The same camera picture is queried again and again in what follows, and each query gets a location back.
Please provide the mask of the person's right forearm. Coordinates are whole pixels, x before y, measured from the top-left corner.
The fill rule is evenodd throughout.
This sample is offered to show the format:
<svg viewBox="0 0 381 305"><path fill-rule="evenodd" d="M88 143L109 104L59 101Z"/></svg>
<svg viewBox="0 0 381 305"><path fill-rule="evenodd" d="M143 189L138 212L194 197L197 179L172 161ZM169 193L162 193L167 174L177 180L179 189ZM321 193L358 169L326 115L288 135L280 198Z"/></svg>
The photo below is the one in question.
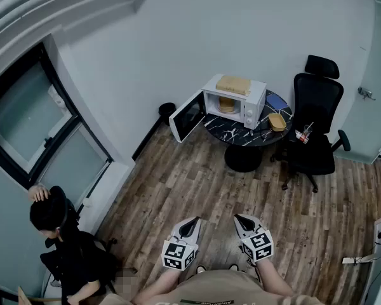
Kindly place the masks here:
<svg viewBox="0 0 381 305"><path fill-rule="evenodd" d="M258 261L256 266L266 292L287 297L295 295L268 258Z"/></svg>

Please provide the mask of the person's left forearm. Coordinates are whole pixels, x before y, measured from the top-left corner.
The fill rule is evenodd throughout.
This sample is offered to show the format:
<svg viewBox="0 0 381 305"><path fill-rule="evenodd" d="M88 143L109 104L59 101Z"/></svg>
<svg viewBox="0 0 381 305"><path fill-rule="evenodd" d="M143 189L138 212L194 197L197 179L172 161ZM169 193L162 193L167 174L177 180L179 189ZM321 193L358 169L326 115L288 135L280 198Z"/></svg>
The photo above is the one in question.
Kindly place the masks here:
<svg viewBox="0 0 381 305"><path fill-rule="evenodd" d="M179 270L167 269L155 282L134 296L131 303L134 305L144 305L155 296L171 292L177 286L181 274L182 272Z"/></svg>

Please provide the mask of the blue notebook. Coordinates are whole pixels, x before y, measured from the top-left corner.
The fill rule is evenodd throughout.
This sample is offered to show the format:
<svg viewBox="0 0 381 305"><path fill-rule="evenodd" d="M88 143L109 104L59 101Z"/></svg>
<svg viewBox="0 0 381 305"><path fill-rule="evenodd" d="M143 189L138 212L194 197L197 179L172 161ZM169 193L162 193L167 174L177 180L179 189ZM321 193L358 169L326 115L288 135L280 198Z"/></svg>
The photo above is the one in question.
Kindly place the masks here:
<svg viewBox="0 0 381 305"><path fill-rule="evenodd" d="M277 94L271 93L266 96L266 102L276 111L288 107L288 104Z"/></svg>

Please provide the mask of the black framed window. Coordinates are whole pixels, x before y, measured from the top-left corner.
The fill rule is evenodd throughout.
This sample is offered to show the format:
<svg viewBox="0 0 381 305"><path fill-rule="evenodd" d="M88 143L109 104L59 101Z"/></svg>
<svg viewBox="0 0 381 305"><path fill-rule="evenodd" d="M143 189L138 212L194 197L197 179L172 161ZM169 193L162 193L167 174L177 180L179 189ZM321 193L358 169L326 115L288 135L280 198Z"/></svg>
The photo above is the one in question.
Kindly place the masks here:
<svg viewBox="0 0 381 305"><path fill-rule="evenodd" d="M22 187L60 186L80 210L112 160L43 43L0 75L0 167Z"/></svg>

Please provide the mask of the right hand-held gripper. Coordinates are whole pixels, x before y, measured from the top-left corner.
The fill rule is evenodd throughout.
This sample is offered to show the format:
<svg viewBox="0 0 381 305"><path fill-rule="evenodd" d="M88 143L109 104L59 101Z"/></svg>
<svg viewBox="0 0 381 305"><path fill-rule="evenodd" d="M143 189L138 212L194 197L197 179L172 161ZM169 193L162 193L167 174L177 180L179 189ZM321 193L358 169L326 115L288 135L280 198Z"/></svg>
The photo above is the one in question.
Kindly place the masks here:
<svg viewBox="0 0 381 305"><path fill-rule="evenodd" d="M253 262L273 256L274 242L271 233L269 230L260 229L262 223L258 218L246 214L236 214L234 224L237 235L246 237L241 240L242 249ZM250 231L256 231L257 229L260 229L257 233L249 235Z"/></svg>

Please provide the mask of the round black marble table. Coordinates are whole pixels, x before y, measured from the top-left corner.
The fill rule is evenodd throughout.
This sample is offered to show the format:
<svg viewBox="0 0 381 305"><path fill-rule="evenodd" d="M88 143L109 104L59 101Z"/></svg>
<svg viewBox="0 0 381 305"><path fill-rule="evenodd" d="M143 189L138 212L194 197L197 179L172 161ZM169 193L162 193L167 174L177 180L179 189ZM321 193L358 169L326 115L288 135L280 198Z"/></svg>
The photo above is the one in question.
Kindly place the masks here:
<svg viewBox="0 0 381 305"><path fill-rule="evenodd" d="M283 132L274 132L268 120L270 113L282 115L286 122ZM228 144L224 154L226 165L236 172L252 172L261 164L262 148L283 139L293 122L293 110L288 107L274 110L266 101L253 131L245 128L240 122L212 114L203 119L205 128L218 140Z"/></svg>

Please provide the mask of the white power strip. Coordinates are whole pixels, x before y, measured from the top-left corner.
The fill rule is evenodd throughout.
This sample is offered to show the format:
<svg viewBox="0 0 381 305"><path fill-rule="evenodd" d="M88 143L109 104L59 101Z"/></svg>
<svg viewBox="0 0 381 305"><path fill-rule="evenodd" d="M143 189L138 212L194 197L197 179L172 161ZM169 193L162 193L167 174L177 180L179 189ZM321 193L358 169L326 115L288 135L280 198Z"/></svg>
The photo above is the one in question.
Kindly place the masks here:
<svg viewBox="0 0 381 305"><path fill-rule="evenodd" d="M366 264L375 261L377 258L378 256L376 254L366 255L364 257L344 257L342 264Z"/></svg>

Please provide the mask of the white microwave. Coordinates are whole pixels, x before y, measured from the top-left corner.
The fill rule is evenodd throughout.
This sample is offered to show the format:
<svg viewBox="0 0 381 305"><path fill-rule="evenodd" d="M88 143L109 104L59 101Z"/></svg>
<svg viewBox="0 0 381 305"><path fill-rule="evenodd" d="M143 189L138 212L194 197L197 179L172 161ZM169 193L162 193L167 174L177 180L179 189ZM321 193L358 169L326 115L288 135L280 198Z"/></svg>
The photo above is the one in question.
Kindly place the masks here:
<svg viewBox="0 0 381 305"><path fill-rule="evenodd" d="M224 75L213 76L169 117L171 131L178 142L183 142L209 114L240 122L249 130L257 127L265 105L266 84L251 80L250 93L244 96L217 90L216 83L222 76ZM233 113L222 113L218 109L219 96L235 100Z"/></svg>

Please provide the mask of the tan wooden board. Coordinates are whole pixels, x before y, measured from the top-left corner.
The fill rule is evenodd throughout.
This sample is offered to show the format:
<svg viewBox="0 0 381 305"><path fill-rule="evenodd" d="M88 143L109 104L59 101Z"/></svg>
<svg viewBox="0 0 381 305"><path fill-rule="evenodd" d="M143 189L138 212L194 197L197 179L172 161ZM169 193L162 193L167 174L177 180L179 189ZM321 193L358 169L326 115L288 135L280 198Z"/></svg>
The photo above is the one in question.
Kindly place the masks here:
<svg viewBox="0 0 381 305"><path fill-rule="evenodd" d="M251 80L235 76L222 76L216 83L216 89L247 96L250 93Z"/></svg>

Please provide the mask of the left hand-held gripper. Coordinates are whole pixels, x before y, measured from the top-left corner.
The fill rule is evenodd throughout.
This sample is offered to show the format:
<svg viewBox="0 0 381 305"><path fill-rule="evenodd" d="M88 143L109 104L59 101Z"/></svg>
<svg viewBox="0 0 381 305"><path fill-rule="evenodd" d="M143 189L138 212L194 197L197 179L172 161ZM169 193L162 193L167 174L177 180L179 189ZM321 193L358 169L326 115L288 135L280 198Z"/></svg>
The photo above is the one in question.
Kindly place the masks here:
<svg viewBox="0 0 381 305"><path fill-rule="evenodd" d="M186 241L171 238L165 240L161 252L162 264L165 268L185 271L196 258L199 246L196 244L201 229L200 217L190 217L175 225L173 234Z"/></svg>

